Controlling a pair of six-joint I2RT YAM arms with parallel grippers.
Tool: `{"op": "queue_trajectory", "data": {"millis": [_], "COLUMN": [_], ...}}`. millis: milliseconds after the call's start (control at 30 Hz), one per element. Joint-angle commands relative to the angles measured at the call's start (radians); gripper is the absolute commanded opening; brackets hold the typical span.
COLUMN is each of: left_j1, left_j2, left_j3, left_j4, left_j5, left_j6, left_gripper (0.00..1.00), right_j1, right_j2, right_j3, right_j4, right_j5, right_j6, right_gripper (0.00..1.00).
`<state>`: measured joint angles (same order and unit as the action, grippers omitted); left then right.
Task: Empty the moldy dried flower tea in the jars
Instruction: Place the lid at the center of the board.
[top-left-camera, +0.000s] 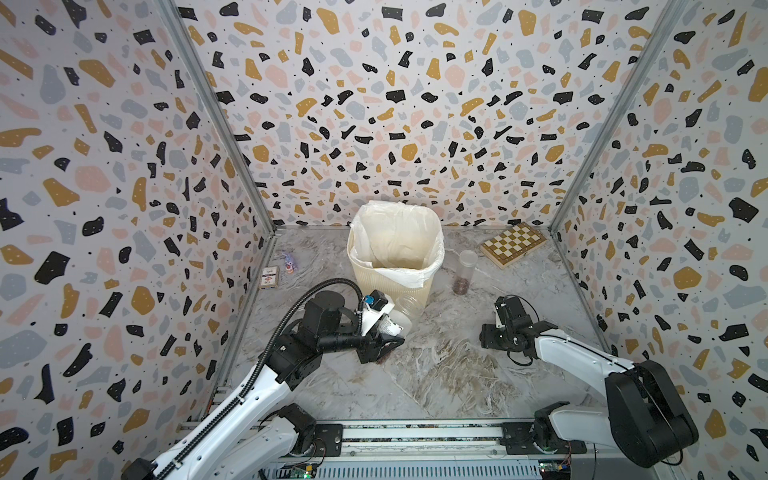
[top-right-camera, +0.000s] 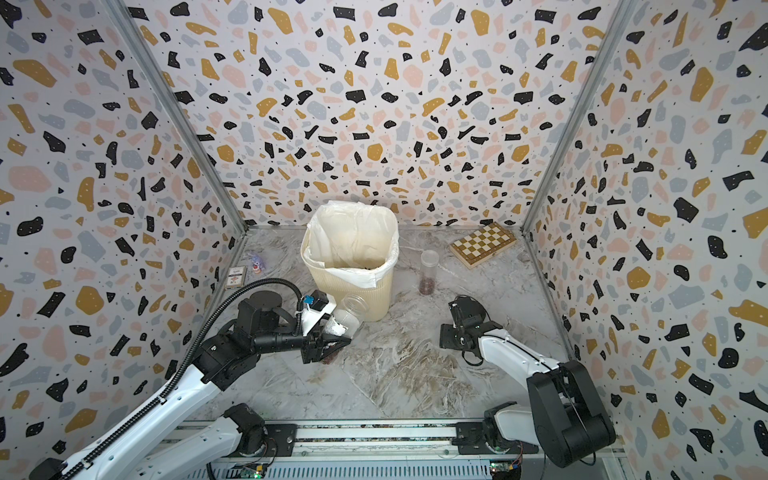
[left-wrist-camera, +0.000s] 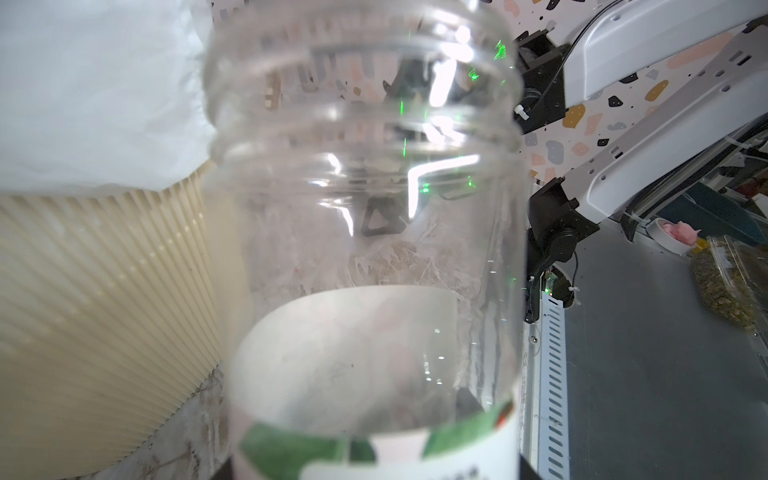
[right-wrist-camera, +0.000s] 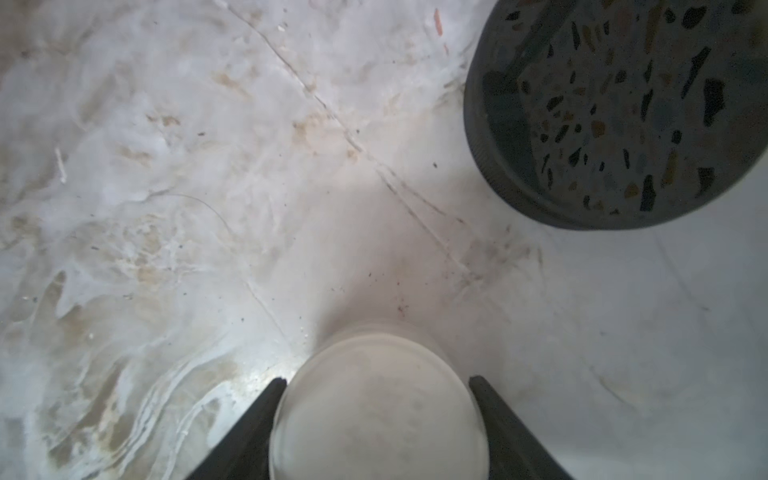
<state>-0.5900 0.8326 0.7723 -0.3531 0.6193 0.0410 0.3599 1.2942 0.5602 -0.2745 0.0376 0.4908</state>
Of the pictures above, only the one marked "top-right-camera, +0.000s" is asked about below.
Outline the white lid tea jar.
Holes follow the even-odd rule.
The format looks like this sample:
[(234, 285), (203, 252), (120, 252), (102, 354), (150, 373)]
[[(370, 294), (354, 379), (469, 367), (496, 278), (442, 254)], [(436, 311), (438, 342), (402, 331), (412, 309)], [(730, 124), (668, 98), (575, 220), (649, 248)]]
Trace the white lid tea jar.
[(361, 321), (355, 318), (345, 309), (336, 309), (332, 318), (326, 323), (323, 333), (353, 338), (361, 325)]

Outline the clear jar with flower tea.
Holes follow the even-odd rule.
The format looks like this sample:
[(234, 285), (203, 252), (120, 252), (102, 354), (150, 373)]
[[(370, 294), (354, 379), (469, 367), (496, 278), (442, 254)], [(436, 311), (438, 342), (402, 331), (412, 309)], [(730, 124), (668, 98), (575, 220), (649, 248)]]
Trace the clear jar with flower tea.
[(360, 295), (347, 294), (342, 300), (342, 306), (360, 321), (370, 321), (373, 319), (371, 307)]

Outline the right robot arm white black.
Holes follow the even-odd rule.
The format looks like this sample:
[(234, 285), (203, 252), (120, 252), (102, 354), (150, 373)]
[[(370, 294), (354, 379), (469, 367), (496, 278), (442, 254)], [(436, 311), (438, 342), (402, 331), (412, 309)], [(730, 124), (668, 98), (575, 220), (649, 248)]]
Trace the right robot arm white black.
[(456, 445), (517, 455), (532, 447), (564, 468), (616, 441), (610, 415), (582, 363), (523, 345), (470, 296), (457, 296), (449, 310), (452, 322), (441, 326), (440, 347), (460, 352), (469, 366), (500, 368), (528, 396), (526, 405), (509, 401), (486, 410), (480, 423), (459, 427)]

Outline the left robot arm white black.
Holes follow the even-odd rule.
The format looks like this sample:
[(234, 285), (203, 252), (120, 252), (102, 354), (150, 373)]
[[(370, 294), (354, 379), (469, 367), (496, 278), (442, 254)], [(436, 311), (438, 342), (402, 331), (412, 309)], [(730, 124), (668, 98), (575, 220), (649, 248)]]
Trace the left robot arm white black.
[(345, 325), (334, 318), (336, 299), (316, 290), (299, 294), (293, 310), (259, 280), (233, 293), (225, 306), (237, 315), (215, 335), (211, 317), (193, 341), (181, 366), (163, 388), (129, 417), (65, 460), (49, 458), (33, 479), (180, 479), (231, 453), (280, 456), (262, 417), (245, 404), (172, 447), (158, 445), (183, 421), (253, 370), (266, 354), (297, 351), (315, 363), (350, 344)]

